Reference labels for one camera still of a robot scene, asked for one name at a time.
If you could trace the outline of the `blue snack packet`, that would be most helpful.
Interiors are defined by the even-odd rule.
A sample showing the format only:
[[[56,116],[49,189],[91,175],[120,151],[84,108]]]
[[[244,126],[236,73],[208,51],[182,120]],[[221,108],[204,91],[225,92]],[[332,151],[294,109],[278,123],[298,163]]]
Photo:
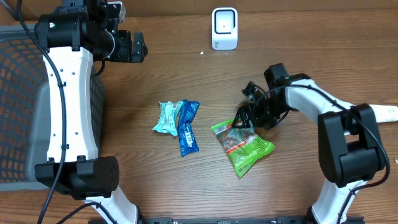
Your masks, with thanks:
[[[178,121],[178,138],[180,143],[181,156],[189,153],[198,152],[199,148],[193,133],[192,122],[198,111],[200,103],[197,101],[183,100],[183,106],[180,110]]]

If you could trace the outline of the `white barcode scanner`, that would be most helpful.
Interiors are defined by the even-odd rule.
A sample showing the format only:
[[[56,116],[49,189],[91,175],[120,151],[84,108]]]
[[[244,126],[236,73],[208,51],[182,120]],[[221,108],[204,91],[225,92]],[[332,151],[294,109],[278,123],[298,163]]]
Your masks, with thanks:
[[[211,14],[211,45],[214,50],[234,50],[238,45],[238,12],[217,7]]]

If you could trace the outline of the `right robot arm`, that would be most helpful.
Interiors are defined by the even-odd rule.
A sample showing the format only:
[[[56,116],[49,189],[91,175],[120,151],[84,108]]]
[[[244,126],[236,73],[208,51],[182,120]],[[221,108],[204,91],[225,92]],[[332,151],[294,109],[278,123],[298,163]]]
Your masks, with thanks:
[[[253,82],[243,90],[248,105],[241,106],[233,128],[277,126],[291,111],[303,113],[318,128],[318,160],[325,181],[317,201],[293,223],[364,223],[347,211],[362,189],[383,184],[391,165],[379,132],[387,119],[380,105],[341,101],[322,90],[304,73],[289,75],[283,63],[265,72],[268,90]]]

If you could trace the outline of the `white cosmetic tube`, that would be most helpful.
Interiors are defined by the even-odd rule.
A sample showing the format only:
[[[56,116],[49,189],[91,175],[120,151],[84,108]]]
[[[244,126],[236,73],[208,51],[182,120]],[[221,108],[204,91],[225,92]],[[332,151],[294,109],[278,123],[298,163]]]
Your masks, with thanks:
[[[370,105],[377,123],[390,123],[398,120],[398,107],[393,105]]]

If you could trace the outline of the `green snack bag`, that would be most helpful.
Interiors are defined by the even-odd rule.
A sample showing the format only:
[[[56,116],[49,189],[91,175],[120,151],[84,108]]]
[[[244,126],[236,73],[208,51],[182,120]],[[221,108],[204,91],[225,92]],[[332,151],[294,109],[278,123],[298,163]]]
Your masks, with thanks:
[[[273,143],[256,134],[253,128],[233,128],[233,119],[213,125],[211,130],[230,159],[238,178],[241,178],[257,160],[272,153]]]

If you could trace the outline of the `teal snack packet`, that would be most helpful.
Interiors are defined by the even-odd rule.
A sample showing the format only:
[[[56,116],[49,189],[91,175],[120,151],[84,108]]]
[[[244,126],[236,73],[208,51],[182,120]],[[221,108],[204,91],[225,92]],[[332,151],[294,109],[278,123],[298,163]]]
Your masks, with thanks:
[[[171,134],[177,136],[176,119],[183,105],[183,101],[176,103],[168,101],[166,103],[160,102],[160,114],[158,123],[152,128],[153,131],[164,134]]]

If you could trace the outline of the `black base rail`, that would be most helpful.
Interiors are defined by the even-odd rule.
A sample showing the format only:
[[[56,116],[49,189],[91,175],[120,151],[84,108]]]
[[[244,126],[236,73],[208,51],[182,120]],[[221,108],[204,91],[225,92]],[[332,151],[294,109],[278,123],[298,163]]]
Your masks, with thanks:
[[[173,219],[170,217],[162,218],[143,218],[139,224],[316,224],[307,216],[279,216],[276,218],[216,218],[216,219]]]

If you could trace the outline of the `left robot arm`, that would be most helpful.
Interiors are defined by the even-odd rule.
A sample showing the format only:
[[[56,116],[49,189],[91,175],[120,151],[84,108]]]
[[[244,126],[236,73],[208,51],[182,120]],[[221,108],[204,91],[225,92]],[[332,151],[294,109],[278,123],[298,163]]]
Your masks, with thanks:
[[[105,223],[144,223],[119,186],[117,159],[99,155],[92,124],[100,98],[91,90],[99,77],[93,64],[141,63],[147,55],[142,33],[119,29],[125,15],[120,1],[64,1],[35,25],[50,90],[47,161],[35,166],[35,178],[93,207]]]

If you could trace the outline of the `grey plastic shopping basket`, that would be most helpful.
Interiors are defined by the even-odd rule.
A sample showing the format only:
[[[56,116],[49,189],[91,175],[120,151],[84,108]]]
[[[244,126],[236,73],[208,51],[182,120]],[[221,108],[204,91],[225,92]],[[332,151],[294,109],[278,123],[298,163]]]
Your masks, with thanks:
[[[92,116],[95,141],[101,136],[104,86]],[[50,141],[50,90],[44,58],[21,26],[1,27],[1,190],[49,188],[35,178],[35,166],[47,161]]]

